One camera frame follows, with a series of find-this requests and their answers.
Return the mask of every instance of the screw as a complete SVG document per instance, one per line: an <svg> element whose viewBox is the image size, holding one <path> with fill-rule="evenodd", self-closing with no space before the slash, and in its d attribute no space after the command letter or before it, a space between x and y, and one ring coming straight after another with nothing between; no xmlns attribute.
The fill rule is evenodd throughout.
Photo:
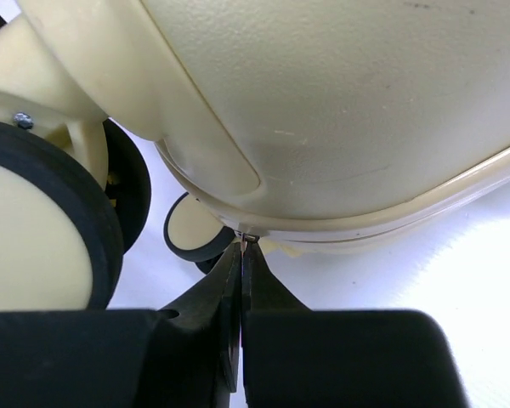
<svg viewBox="0 0 510 408"><path fill-rule="evenodd" d="M17 125L17 128L23 130L30 130L34 128L34 121L32 120L32 116L27 115L25 112L17 112L14 115L14 125Z"/></svg>

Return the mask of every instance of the metal bolt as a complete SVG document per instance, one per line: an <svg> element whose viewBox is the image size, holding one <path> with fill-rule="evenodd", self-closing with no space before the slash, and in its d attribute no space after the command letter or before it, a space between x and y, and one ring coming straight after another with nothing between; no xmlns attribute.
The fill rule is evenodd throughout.
<svg viewBox="0 0 510 408"><path fill-rule="evenodd" d="M14 115L14 125L17 125L17 128L23 130L30 130L34 128L34 121L32 120L32 116L27 115L25 112L17 112Z"/></svg>

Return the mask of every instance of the caster wheel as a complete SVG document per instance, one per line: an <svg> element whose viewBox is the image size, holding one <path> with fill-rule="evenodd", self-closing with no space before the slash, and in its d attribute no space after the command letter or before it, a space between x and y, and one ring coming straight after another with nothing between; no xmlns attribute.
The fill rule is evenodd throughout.
<svg viewBox="0 0 510 408"><path fill-rule="evenodd" d="M138 239L151 202L150 174L136 144L112 120L104 122L108 144L108 183L105 193L116 210L125 252Z"/></svg>
<svg viewBox="0 0 510 408"><path fill-rule="evenodd" d="M121 227L94 178L61 149L0 123L0 310L104 309Z"/></svg>
<svg viewBox="0 0 510 408"><path fill-rule="evenodd" d="M221 259L222 256L223 254L220 253L217 257L208 259L207 261L195 262L195 265L198 270L200 270L204 275L207 275L212 272L213 267L218 262L218 260Z"/></svg>
<svg viewBox="0 0 510 408"><path fill-rule="evenodd" d="M168 248L191 262L203 263L220 256L235 237L231 228L221 224L189 193L179 197L164 223Z"/></svg>

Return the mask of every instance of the large wheel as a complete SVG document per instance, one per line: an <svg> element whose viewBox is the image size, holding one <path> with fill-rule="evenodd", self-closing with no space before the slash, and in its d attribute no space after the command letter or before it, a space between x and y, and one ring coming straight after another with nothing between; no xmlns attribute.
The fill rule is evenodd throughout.
<svg viewBox="0 0 510 408"><path fill-rule="evenodd" d="M111 199L121 225L125 252L145 226L151 203L150 174L136 144L113 121L104 122L108 144L108 183Z"/></svg>
<svg viewBox="0 0 510 408"><path fill-rule="evenodd" d="M122 266L108 198L64 151L0 123L0 310L102 309Z"/></svg>
<svg viewBox="0 0 510 408"><path fill-rule="evenodd" d="M195 263L220 256L235 237L231 228L223 225L189 193L179 197L164 223L168 248L178 257Z"/></svg>

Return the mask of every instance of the white background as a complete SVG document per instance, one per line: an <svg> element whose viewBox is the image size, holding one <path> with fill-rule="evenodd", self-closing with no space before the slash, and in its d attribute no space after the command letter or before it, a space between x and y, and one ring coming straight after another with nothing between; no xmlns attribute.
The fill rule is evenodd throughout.
<svg viewBox="0 0 510 408"><path fill-rule="evenodd" d="M17 11L11 0L0 0L0 12L10 19ZM110 306L160 308L202 274L171 254L162 239L167 211L182 188L153 145L135 141L150 169L153 199ZM312 309L429 313L448 337L472 407L510 407L510 184L368 252L300 258L277 252L268 261ZM231 407L243 406L240 390Z"/></svg>

